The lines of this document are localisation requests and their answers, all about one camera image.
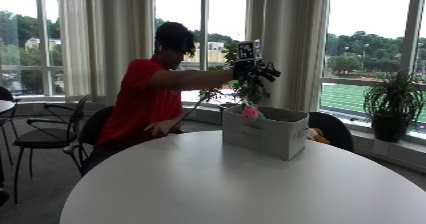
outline plant pot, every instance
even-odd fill
[[[407,119],[376,114],[372,120],[372,128],[376,139],[385,142],[399,142],[407,134],[411,122]]]

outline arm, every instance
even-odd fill
[[[183,118],[184,114],[176,116],[174,119],[171,120],[164,120],[162,122],[155,122],[151,123],[144,131],[150,131],[152,132],[154,136],[167,136],[168,133],[178,131],[182,128],[182,118]]]
[[[158,71],[148,86],[158,89],[200,90],[218,87],[234,79],[234,70],[224,71]]]

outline stuffed toy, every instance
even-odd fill
[[[309,128],[307,139],[324,144],[331,144],[331,141],[324,137],[324,133],[319,128]]]
[[[252,105],[245,105],[243,115],[247,122],[253,122],[259,119],[265,119],[264,114]]]

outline window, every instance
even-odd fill
[[[415,64],[413,64],[413,71],[420,76],[423,83],[426,83],[426,17],[425,17],[425,9],[424,9],[424,18],[421,21],[421,28],[420,28],[420,37],[417,40],[417,51],[415,57]],[[426,107],[424,107],[421,116],[420,116],[420,132],[426,133]]]
[[[58,0],[0,0],[0,63],[13,92],[64,94]]]
[[[331,0],[321,109],[365,116],[364,91],[377,74],[411,69],[409,59],[401,59],[411,55],[407,30],[416,27],[409,8],[411,0]]]
[[[208,57],[207,68],[226,64],[226,46],[235,40],[243,41],[245,38],[245,0],[210,0],[208,3],[208,26],[202,27],[202,17],[207,10],[203,10],[202,0],[156,0],[156,28],[166,21],[183,23],[196,36],[196,56],[186,57],[183,67],[186,69],[203,69],[200,56]],[[208,29],[208,43],[206,50],[202,50],[202,31]],[[230,97],[212,100],[212,103],[235,101],[231,94],[232,90],[224,88],[224,93]],[[200,100],[199,91],[183,92],[183,101],[198,102]]]

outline cable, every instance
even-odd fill
[[[196,103],[195,107],[192,108],[192,110],[186,114],[186,116],[179,120],[179,122],[175,123],[175,125],[171,127],[170,132],[167,134],[171,133],[171,130],[174,130],[174,128],[178,126],[178,124],[190,116],[190,114],[196,110],[196,108],[200,106],[202,102],[206,101],[207,99],[211,98],[212,92],[208,92],[208,94],[200,99],[200,101]]]

